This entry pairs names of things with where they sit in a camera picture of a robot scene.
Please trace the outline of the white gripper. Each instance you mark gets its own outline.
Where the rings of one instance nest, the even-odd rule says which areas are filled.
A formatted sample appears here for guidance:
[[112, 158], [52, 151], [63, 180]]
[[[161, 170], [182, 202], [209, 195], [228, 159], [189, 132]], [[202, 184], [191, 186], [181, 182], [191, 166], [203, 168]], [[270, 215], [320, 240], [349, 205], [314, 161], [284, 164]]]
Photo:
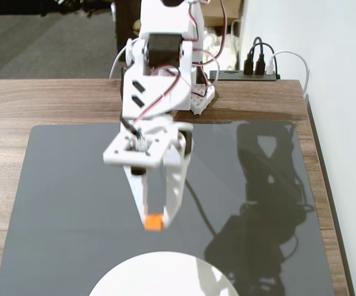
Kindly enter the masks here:
[[[173, 122], [172, 139], [164, 153], [166, 166], [166, 204], [163, 207], [163, 227], [168, 228], [182, 205], [185, 179], [194, 146], [193, 125]], [[132, 196], [143, 225], [148, 216], [147, 169], [123, 166]]]

